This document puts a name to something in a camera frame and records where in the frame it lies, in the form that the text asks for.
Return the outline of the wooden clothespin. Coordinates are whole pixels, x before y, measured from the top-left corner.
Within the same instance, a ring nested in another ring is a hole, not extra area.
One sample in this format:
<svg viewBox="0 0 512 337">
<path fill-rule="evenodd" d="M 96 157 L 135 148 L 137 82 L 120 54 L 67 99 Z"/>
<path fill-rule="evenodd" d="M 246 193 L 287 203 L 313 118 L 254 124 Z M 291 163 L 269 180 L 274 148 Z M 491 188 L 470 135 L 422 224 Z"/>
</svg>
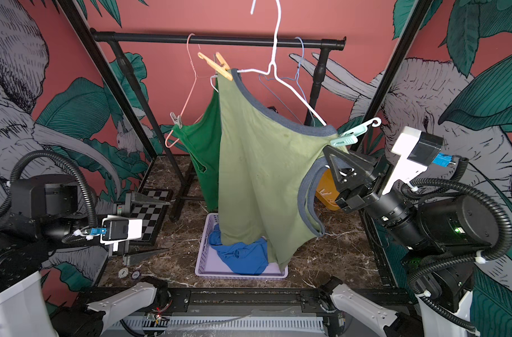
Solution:
<svg viewBox="0 0 512 337">
<path fill-rule="evenodd" d="M 204 55 L 201 52 L 198 52 L 198 57 L 201 60 L 205 60 L 205 62 L 210 67 L 212 67 L 212 69 L 214 69 L 217 74 L 222 75 L 225 79 L 227 79 L 229 81 L 233 80 L 233 76 L 230 73 L 231 68 L 229 67 L 228 63 L 226 62 L 226 60 L 224 59 L 224 57 L 222 56 L 221 53 L 219 53 L 219 52 L 215 53 L 215 58 L 217 60 L 212 60 L 211 58 L 209 58 L 208 56 Z"/>
</svg>

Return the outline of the light blue wire hanger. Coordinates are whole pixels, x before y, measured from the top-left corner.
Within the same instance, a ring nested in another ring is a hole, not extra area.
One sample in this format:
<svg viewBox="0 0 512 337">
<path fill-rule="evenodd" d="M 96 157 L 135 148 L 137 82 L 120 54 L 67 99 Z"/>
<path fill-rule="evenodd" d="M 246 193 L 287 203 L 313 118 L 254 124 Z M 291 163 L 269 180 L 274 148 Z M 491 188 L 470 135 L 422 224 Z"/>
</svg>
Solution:
<svg viewBox="0 0 512 337">
<path fill-rule="evenodd" d="M 285 109 L 287 109 L 287 111 L 299 122 L 302 124 L 302 121 L 300 120 L 300 118 L 267 86 L 267 84 L 265 84 L 262 80 L 262 78 L 264 78 L 265 81 L 278 81 L 278 80 L 281 80 L 281 81 L 292 81 L 296 86 L 297 88 L 301 91 L 301 94 L 302 94 L 302 97 L 304 99 L 306 99 L 306 95 L 305 95 L 305 92 L 304 90 L 302 89 L 300 83 L 299 83 L 299 79 L 300 79 L 300 68 L 301 68 L 301 62 L 299 61 L 298 64 L 297 64 L 297 68 L 296 68 L 296 73 L 295 73 L 295 76 L 294 77 L 279 77 L 278 79 L 277 78 L 268 78 L 267 76 L 271 74 L 271 71 L 268 71 L 268 72 L 264 72 L 263 74 L 259 74 L 258 75 L 258 80 L 260 82 L 260 84 L 262 84 L 264 86 L 264 88 L 267 89 L 268 92 L 270 92 L 273 97 L 275 99 L 277 99 L 277 101 L 279 101 L 281 103 L 282 106 L 284 106 Z"/>
</svg>

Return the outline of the olive tank top grey trim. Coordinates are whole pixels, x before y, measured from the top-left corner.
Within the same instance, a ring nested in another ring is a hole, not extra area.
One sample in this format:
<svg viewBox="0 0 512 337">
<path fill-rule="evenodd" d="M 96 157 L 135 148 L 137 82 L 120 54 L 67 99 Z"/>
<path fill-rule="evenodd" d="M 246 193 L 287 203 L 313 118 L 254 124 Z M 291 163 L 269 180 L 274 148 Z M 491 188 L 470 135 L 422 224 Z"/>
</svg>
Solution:
<svg viewBox="0 0 512 337">
<path fill-rule="evenodd" d="M 218 214 L 222 243 L 267 240 L 268 260 L 280 269 L 306 242 L 325 234 L 314 210 L 327 169 L 323 149 L 333 126 L 305 126 L 265 107 L 238 70 L 218 77 L 221 141 Z"/>
</svg>

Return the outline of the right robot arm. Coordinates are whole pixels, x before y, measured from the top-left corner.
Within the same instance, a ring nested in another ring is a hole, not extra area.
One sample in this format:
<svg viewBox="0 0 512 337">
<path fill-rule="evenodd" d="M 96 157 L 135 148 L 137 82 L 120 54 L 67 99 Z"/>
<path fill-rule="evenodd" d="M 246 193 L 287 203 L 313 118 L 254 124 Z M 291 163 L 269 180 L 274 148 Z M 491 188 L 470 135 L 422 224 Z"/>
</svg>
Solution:
<svg viewBox="0 0 512 337">
<path fill-rule="evenodd" d="M 467 159 L 443 154 L 439 144 L 399 150 L 395 166 L 330 145 L 323 153 L 337 205 L 361 212 L 407 249 L 401 263 L 420 302 L 424 334 L 478 334 L 459 311 L 472 294 L 474 265 L 510 250 L 512 226 L 493 198 L 461 182 Z"/>
</svg>

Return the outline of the blue tank top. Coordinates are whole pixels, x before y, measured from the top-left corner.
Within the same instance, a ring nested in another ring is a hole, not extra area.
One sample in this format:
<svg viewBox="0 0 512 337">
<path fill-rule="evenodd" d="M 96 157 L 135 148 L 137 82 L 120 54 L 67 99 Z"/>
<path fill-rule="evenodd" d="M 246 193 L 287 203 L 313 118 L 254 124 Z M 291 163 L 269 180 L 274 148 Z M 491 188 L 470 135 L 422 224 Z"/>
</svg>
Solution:
<svg viewBox="0 0 512 337">
<path fill-rule="evenodd" d="M 220 226 L 215 225 L 208 236 L 208 242 L 232 272 L 239 275 L 261 275 L 265 271 L 269 265 L 266 239 L 260 238 L 252 244 L 239 242 L 228 246 L 222 244 L 221 234 Z"/>
</svg>

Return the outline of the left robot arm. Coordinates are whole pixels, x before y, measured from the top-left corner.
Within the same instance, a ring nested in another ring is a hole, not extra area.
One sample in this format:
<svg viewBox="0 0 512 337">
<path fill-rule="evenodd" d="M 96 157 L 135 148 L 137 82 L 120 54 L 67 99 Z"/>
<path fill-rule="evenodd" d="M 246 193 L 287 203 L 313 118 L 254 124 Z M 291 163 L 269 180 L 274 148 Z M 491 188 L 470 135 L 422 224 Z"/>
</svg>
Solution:
<svg viewBox="0 0 512 337">
<path fill-rule="evenodd" d="M 131 215 L 145 196 L 129 192 L 105 215 L 79 167 L 48 150 L 21 158 L 11 171 L 9 193 L 0 206 L 0 336 L 99 336 L 135 311 L 153 307 L 160 320 L 172 305 L 165 281 L 145 277 L 135 286 L 84 308 L 48 312 L 42 264 L 61 246 L 128 248 L 144 232 Z"/>
</svg>

